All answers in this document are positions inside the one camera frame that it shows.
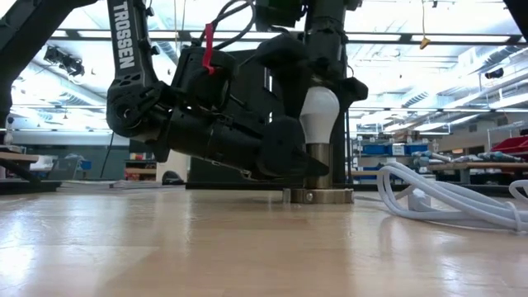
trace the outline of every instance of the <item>light bulb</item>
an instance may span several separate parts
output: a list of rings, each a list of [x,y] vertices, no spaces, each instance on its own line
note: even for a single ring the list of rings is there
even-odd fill
[[[339,116],[339,100],[325,87],[311,87],[306,93],[300,124],[306,144],[329,144],[330,134]]]

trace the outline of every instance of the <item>white cable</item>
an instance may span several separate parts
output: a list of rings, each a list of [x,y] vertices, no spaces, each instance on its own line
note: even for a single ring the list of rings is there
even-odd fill
[[[409,185],[397,196],[394,195],[390,176],[402,178]],[[510,229],[528,232],[528,211],[519,211],[511,202],[502,203],[462,186],[442,181],[430,181],[401,163],[388,163],[380,169],[377,178],[381,200],[389,210],[407,219],[421,219],[442,224],[484,229]],[[514,181],[509,190],[518,200],[528,202],[517,188],[528,190],[528,180]],[[408,198],[408,209],[398,199]],[[435,198],[455,210],[445,211],[431,207]]]

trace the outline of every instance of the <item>ceiling light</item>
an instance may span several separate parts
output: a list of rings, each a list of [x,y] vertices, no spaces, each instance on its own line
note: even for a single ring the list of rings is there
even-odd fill
[[[391,111],[407,111],[407,112],[411,112],[411,111],[414,111],[414,112],[418,112],[418,111],[428,111],[428,112],[437,111],[436,108],[391,108],[390,110]]]
[[[442,109],[444,112],[490,112],[490,109],[476,109],[476,108],[444,108]]]
[[[383,107],[350,107],[349,111],[384,111]]]
[[[346,37],[350,41],[398,41],[400,39],[399,34],[354,34],[347,33]]]
[[[104,31],[104,30],[78,31],[78,34],[82,38],[111,38],[112,37],[112,34],[110,33],[110,31]]]
[[[163,39],[174,41],[175,38],[179,38],[180,35],[174,31],[149,31],[148,37],[150,39]]]
[[[57,30],[57,31],[53,32],[51,37],[64,37],[65,38],[65,37],[68,37],[68,34],[64,30]]]
[[[429,35],[433,42],[505,42],[510,39],[507,35]],[[411,41],[421,42],[423,36],[414,35]]]
[[[458,120],[453,120],[453,121],[451,122],[451,124],[452,124],[452,125],[458,125],[458,124],[464,123],[465,121],[472,120],[472,119],[476,118],[477,116],[479,116],[479,115],[465,116],[465,117],[460,118],[460,119],[458,119]]]
[[[419,125],[418,127],[414,128],[415,131],[428,131],[433,130],[439,127],[442,127],[446,123],[429,123],[429,124],[423,124]]]
[[[489,107],[492,109],[497,109],[497,108],[519,104],[524,101],[528,101],[528,94],[521,94],[521,95],[516,95],[512,97],[507,97],[507,98],[501,99],[499,101],[496,101],[490,104]]]
[[[395,131],[395,130],[405,129],[405,128],[408,128],[411,125],[413,125],[413,123],[390,125],[390,126],[388,126],[388,127],[386,127],[384,129],[384,132],[392,132],[392,131]]]
[[[510,113],[510,112],[528,112],[526,108],[501,108],[499,110],[501,113]]]

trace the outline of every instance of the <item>lamp base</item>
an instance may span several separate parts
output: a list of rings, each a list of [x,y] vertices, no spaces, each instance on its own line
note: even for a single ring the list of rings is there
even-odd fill
[[[299,204],[352,204],[354,203],[352,189],[284,189],[284,203]]]

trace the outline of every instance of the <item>wooden table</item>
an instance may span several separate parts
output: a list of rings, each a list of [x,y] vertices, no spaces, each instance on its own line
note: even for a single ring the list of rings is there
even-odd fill
[[[30,163],[35,163],[39,161],[38,155],[26,155],[22,153],[0,152],[0,158],[6,159],[6,160],[12,160],[12,161],[24,161],[24,162],[30,162]]]
[[[495,162],[463,162],[429,165],[431,171],[459,170],[460,182],[471,184],[471,169],[502,169],[511,171],[528,171],[528,163],[495,163]]]
[[[528,237],[401,219],[357,199],[4,196],[0,226],[1,296],[528,296]]]

